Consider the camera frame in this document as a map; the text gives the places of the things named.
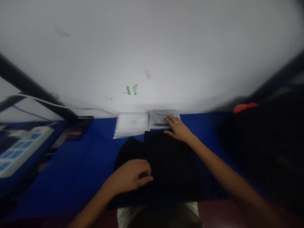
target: power strip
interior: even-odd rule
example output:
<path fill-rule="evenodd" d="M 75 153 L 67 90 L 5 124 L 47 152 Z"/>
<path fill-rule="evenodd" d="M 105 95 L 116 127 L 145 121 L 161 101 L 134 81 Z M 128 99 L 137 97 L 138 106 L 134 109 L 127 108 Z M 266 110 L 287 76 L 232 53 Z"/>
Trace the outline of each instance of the power strip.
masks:
<path fill-rule="evenodd" d="M 35 127 L 30 138 L 22 138 L 0 156 L 0 178 L 13 175 L 54 132 L 50 127 Z"/>

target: white cable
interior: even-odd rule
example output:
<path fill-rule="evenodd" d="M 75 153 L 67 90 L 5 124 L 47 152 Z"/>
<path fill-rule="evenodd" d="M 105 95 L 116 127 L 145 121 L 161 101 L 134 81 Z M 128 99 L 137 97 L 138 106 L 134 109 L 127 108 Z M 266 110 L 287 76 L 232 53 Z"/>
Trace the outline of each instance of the white cable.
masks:
<path fill-rule="evenodd" d="M 39 99 L 39 98 L 36 98 L 36 97 L 33 97 L 33 96 L 29 96 L 29 95 L 25 95 L 25 94 L 15 94 L 15 95 L 12 95 L 12 96 L 21 96 L 21 97 L 28 97 L 28 98 L 32 98 L 34 100 L 38 100 L 38 101 L 41 101 L 43 103 L 46 103 L 46 104 L 49 104 L 49 105 L 53 105 L 53 106 L 56 106 L 56 107 L 60 107 L 60 108 L 67 108 L 67 109 L 81 109 L 81 110 L 99 110 L 99 111 L 102 111 L 106 114 L 109 114 L 109 115 L 112 115 L 112 116 L 118 116 L 117 114 L 114 114 L 112 112 L 108 112 L 106 110 L 103 110 L 103 109 L 100 109 L 100 108 L 77 108 L 77 107 L 66 107 L 66 106 L 62 106 L 62 105 L 58 105 L 58 104 L 53 104 L 51 102 L 48 102 L 48 101 L 45 101 L 45 100 L 42 100 L 42 99 Z"/>
<path fill-rule="evenodd" d="M 45 117 L 39 116 L 39 115 L 37 115 L 37 114 L 34 114 L 34 113 L 31 113 L 31 112 L 25 111 L 25 110 L 23 110 L 23 109 L 21 109 L 21 108 L 17 107 L 16 105 L 13 105 L 12 107 L 14 107 L 15 109 L 17 109 L 17 110 L 19 110 L 19 111 L 21 111 L 21 112 L 24 112 L 24 113 L 30 114 L 30 115 L 32 115 L 32 116 L 36 116 L 36 117 L 39 117 L 39 118 L 44 119 L 44 120 L 47 120 L 47 121 L 52 121 L 52 122 L 55 122 L 54 120 L 51 120 L 51 119 L 48 119 L 48 118 L 45 118 Z"/>
<path fill-rule="evenodd" d="M 51 123 L 51 124 L 47 125 L 46 127 L 52 126 L 53 124 L 56 124 L 56 123 L 58 123 L 58 122 Z"/>

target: finger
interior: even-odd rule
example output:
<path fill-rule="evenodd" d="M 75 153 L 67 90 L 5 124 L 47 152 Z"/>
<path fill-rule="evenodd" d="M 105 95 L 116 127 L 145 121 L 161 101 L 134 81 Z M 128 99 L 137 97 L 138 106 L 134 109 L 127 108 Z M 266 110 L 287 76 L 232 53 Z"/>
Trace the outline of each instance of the finger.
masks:
<path fill-rule="evenodd" d="M 138 179 L 141 179 L 141 178 L 146 177 L 146 176 L 149 176 L 149 175 L 147 174 L 147 172 L 143 172 L 143 173 L 141 173 L 141 174 L 138 176 Z"/>
<path fill-rule="evenodd" d="M 151 167 L 149 163 L 142 163 L 138 167 L 138 175 L 140 175 L 143 172 L 147 172 L 147 174 L 151 175 Z"/>
<path fill-rule="evenodd" d="M 165 134 L 170 135 L 172 138 L 175 138 L 175 134 L 170 131 L 164 131 Z"/>
<path fill-rule="evenodd" d="M 181 121 L 178 117 L 174 117 L 174 119 L 176 122 Z"/>
<path fill-rule="evenodd" d="M 174 124 L 173 124 L 173 122 L 169 118 L 165 117 L 164 120 L 169 124 L 169 126 L 171 128 L 173 127 Z"/>
<path fill-rule="evenodd" d="M 133 159 L 132 161 L 135 163 L 148 163 L 148 161 L 144 159 Z"/>
<path fill-rule="evenodd" d="M 168 118 L 175 124 L 175 117 L 172 115 L 168 115 Z"/>
<path fill-rule="evenodd" d="M 138 180 L 137 180 L 137 186 L 138 186 L 138 187 L 144 186 L 144 185 L 146 185 L 147 183 L 149 183 L 150 181 L 153 181 L 153 177 L 152 177 L 152 176 L 147 176 L 147 177 L 138 179 Z"/>

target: hand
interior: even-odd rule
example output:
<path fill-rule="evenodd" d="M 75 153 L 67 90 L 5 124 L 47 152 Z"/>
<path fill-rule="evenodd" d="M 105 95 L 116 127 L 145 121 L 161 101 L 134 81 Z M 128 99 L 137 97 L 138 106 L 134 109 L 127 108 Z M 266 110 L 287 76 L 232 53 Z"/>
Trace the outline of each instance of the hand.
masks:
<path fill-rule="evenodd" d="M 170 135 L 172 138 L 175 138 L 184 143 L 189 143 L 195 135 L 187 128 L 187 126 L 177 117 L 172 115 L 168 115 L 168 117 L 164 118 L 167 123 L 172 128 L 173 132 L 164 131 L 165 134 Z"/>
<path fill-rule="evenodd" d="M 149 183 L 153 180 L 151 167 L 146 160 L 133 159 L 119 167 L 103 184 L 114 195 L 129 192 Z"/>

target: black cloth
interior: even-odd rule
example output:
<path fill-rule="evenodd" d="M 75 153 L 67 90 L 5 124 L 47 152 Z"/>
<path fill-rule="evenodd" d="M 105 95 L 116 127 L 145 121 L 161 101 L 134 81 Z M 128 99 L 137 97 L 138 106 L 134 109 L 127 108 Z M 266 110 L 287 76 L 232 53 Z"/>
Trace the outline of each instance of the black cloth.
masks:
<path fill-rule="evenodd" d="M 194 152 L 163 132 L 145 132 L 144 142 L 129 138 L 116 158 L 114 170 L 131 159 L 150 163 L 154 180 L 115 197 L 110 207 L 159 206 L 202 200 Z"/>
<path fill-rule="evenodd" d="M 268 199 L 303 216 L 304 85 L 235 114 L 219 137 Z"/>

